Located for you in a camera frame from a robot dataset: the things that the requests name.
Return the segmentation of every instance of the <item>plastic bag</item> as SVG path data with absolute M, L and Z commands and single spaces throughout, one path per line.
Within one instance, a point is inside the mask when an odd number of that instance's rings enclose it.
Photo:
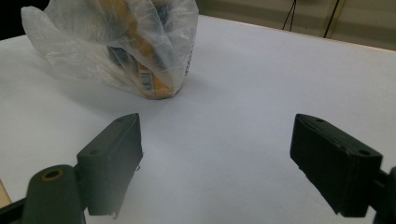
M 161 99 L 188 73 L 198 8 L 194 0 L 51 0 L 21 16 L 35 49 L 68 75 Z

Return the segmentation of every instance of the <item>beige wall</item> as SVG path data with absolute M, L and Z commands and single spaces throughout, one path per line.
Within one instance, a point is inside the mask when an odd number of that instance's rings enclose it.
M 203 15 L 281 29 L 293 0 L 196 0 Z M 297 0 L 292 31 L 323 36 L 337 0 Z M 341 0 L 327 37 L 396 50 L 396 0 Z

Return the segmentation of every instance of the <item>white table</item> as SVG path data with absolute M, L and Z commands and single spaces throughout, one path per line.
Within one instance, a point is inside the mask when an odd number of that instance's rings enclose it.
M 117 220 L 88 223 L 372 223 L 336 216 L 290 159 L 294 116 L 326 119 L 396 165 L 396 53 L 200 17 L 191 71 L 152 101 L 58 74 L 26 36 L 0 41 L 0 178 L 30 177 L 138 112 L 145 157 Z

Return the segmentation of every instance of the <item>barcode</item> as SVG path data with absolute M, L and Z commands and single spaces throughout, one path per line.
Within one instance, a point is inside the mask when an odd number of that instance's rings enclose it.
M 140 79 L 146 91 L 152 91 L 152 74 L 150 71 L 141 71 Z

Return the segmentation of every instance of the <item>tabletop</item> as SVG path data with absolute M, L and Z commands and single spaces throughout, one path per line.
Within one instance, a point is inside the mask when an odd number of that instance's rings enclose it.
M 396 53 L 201 16 L 173 98 L 65 76 L 26 36 L 0 41 L 0 179 L 12 201 L 112 120 L 139 113 L 145 157 L 120 216 L 88 223 L 372 223 L 333 213 L 290 158 L 294 117 L 326 119 L 395 165 Z

